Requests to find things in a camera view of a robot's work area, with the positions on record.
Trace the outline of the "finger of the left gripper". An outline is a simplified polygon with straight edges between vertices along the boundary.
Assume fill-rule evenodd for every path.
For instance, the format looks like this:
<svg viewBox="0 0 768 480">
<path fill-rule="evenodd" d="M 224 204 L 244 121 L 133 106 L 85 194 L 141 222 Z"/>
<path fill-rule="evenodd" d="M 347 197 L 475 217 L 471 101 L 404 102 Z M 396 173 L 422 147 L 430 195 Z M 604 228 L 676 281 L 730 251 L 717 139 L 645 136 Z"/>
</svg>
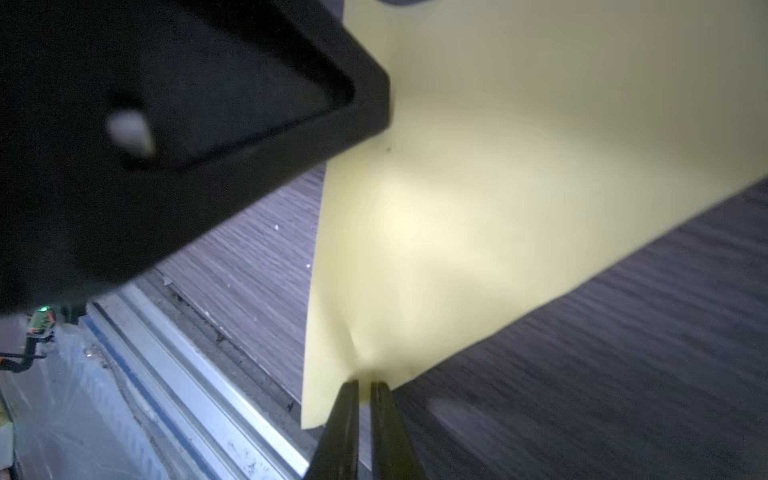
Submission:
<svg viewBox="0 0 768 480">
<path fill-rule="evenodd" d="M 117 287 L 389 121 L 318 1 L 5 1 L 1 310 Z"/>
</svg>

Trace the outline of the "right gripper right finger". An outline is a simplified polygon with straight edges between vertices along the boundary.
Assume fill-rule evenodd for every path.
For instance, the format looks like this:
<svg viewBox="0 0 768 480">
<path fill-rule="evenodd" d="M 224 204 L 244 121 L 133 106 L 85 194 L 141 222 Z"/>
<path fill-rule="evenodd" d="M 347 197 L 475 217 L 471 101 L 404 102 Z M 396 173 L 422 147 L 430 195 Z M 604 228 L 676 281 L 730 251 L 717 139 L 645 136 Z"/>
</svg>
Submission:
<svg viewBox="0 0 768 480">
<path fill-rule="evenodd" d="M 379 480 L 425 480 L 389 386 L 371 384 L 373 476 Z"/>
</svg>

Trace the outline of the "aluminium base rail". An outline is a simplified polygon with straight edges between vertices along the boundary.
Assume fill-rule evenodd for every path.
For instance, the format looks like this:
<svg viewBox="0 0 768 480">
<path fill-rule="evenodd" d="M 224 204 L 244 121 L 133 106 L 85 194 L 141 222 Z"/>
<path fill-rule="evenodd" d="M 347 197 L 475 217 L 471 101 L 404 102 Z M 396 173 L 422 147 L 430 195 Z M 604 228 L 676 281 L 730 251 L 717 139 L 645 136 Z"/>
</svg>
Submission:
<svg viewBox="0 0 768 480">
<path fill-rule="evenodd" d="M 156 272 L 92 299 L 82 322 L 160 438 L 203 479 L 300 479 L 315 439 L 275 381 Z"/>
</svg>

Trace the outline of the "light yellow square paper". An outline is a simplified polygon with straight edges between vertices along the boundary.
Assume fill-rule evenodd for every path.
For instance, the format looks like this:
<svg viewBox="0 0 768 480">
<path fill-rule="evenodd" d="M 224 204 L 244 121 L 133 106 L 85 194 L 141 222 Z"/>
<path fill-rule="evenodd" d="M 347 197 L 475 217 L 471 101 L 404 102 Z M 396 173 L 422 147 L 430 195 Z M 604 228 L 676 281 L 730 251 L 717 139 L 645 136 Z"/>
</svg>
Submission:
<svg viewBox="0 0 768 480">
<path fill-rule="evenodd" d="M 304 428 L 767 173 L 763 1 L 349 1 L 344 23 L 391 124 L 327 164 Z"/>
</svg>

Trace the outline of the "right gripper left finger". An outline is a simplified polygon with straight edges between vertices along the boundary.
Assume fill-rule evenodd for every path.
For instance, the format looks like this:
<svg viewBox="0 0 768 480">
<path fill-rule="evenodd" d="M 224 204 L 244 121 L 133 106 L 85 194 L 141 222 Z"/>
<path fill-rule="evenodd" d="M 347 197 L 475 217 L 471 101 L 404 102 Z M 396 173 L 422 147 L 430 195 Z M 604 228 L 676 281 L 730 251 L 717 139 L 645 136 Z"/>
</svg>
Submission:
<svg viewBox="0 0 768 480">
<path fill-rule="evenodd" d="M 304 480 L 356 480 L 359 447 L 359 382 L 344 383 L 336 396 Z"/>
</svg>

